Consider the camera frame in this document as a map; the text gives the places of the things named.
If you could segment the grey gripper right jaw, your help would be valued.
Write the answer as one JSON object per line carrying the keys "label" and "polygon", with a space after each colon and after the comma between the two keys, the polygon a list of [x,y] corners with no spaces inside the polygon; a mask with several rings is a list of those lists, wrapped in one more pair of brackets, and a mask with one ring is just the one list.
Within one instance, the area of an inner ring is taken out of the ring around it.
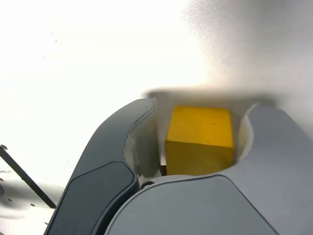
{"label": "grey gripper right jaw", "polygon": [[310,235],[313,141],[283,110],[252,105],[242,154],[215,174],[163,181],[132,196],[108,235]]}

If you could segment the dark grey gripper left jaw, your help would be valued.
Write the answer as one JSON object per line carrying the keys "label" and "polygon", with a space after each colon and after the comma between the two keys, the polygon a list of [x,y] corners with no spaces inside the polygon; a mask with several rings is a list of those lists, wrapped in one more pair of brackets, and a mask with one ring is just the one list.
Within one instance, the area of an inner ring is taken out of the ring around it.
{"label": "dark grey gripper left jaw", "polygon": [[119,208],[159,173],[154,98],[135,100],[107,118],[85,147],[45,231],[102,235]]}

